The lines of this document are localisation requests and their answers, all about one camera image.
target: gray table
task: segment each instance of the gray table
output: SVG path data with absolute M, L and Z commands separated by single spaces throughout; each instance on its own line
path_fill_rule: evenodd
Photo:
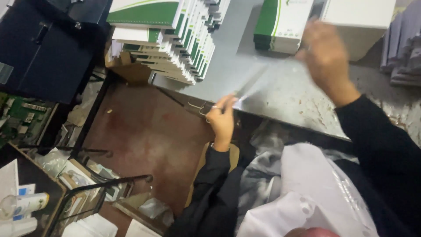
M 263 0 L 231 0 L 226 18 L 213 33 L 216 50 L 206 78 L 189 86 L 152 73 L 149 83 L 206 101 L 217 101 L 238 90 L 259 64 L 267 72 L 249 96 L 235 108 L 259 116 L 345 138 L 334 106 L 313 84 L 306 68 L 283 54 L 254 49 L 253 31 Z M 396 88 L 389 76 L 378 71 L 381 42 L 365 58 L 350 67 L 358 89 L 372 99 L 394 123 L 404 128 L 421 146 L 421 89 Z

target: dirty floor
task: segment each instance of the dirty floor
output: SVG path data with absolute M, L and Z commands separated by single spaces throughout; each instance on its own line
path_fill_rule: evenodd
M 214 135 L 204 119 L 152 86 L 112 85 L 84 147 L 114 152 L 93 158 L 123 177 L 152 174 L 152 196 L 182 212 L 203 146 Z M 132 194 L 148 191 L 138 181 Z

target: white cloth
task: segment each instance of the white cloth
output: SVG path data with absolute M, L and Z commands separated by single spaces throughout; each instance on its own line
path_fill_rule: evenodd
M 341 237 L 378 236 L 354 184 L 318 147 L 286 146 L 281 174 L 281 197 L 249 210 L 238 237 L 283 237 L 299 227 L 321 227 Z

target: green circuit board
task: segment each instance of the green circuit board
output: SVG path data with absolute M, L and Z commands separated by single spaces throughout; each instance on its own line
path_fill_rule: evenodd
M 0 148 L 8 141 L 34 145 L 51 114 L 51 103 L 0 93 Z

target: person's left hand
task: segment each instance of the person's left hand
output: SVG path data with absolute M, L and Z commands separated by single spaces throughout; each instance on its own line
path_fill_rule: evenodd
M 229 150 L 232 133 L 234 132 L 234 116 L 232 106 L 237 101 L 234 95 L 222 97 L 206 115 L 207 120 L 215 132 L 213 148 L 219 152 Z

